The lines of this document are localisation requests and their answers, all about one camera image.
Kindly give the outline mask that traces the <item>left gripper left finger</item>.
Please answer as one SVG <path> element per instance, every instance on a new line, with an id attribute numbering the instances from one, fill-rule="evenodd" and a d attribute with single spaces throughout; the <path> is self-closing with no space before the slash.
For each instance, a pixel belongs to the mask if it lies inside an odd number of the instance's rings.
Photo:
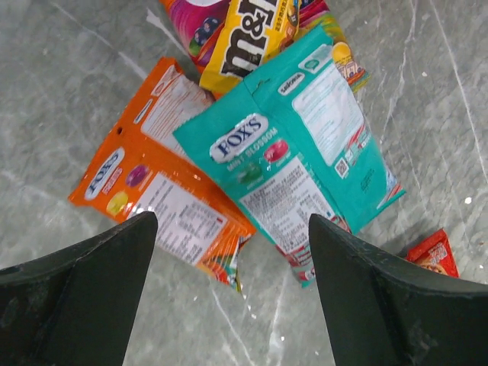
<path id="1" fill-rule="evenodd" d="M 3 365 L 121 365 L 153 256 L 144 211 L 108 231 L 1 271 Z"/>

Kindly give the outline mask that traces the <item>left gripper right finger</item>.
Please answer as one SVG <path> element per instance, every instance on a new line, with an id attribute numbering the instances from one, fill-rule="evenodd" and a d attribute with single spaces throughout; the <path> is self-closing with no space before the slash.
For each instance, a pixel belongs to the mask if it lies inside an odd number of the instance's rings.
<path id="1" fill-rule="evenodd" d="M 437 274 L 318 214 L 309 241 L 337 365 L 485 365 L 487 287 Z"/>

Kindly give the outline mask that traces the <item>orange snack packet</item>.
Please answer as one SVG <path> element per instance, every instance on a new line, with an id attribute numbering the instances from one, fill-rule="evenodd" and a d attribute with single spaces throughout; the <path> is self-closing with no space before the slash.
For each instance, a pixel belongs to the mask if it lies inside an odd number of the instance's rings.
<path id="1" fill-rule="evenodd" d="M 212 97 L 161 58 L 95 153 L 69 200 L 118 223 L 152 211 L 156 245 L 235 290 L 238 256 L 255 228 L 184 153 L 174 131 Z"/>

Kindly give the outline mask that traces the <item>teal Fox's candy bag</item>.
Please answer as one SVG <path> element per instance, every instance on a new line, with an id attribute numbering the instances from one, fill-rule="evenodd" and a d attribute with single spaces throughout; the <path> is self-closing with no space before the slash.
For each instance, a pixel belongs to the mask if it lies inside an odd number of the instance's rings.
<path id="1" fill-rule="evenodd" d="M 355 234 L 404 194 L 332 48 L 315 27 L 174 133 L 304 287 L 312 215 Z"/>

